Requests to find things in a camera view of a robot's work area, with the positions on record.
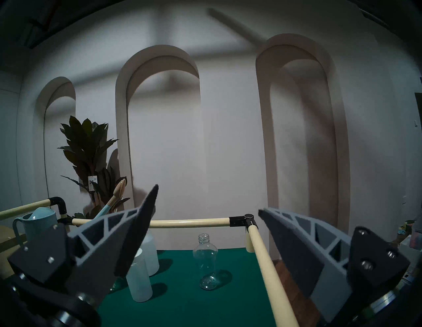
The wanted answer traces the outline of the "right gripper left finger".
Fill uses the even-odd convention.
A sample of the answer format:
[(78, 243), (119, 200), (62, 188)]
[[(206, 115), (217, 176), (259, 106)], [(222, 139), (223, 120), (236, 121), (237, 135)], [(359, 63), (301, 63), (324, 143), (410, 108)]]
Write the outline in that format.
[(125, 277), (149, 229), (158, 194), (156, 184), (142, 205), (107, 214), (66, 232), (49, 227), (8, 258), (24, 282), (58, 293), (86, 294), (99, 305), (118, 277)]

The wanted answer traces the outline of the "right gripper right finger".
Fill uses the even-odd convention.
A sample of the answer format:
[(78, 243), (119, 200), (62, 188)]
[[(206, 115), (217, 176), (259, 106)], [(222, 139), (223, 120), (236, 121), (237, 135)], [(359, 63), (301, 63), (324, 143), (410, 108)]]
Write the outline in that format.
[(374, 231), (352, 237), (316, 218), (274, 208), (258, 211), (282, 261), (325, 323), (366, 323), (395, 299), (410, 261)]

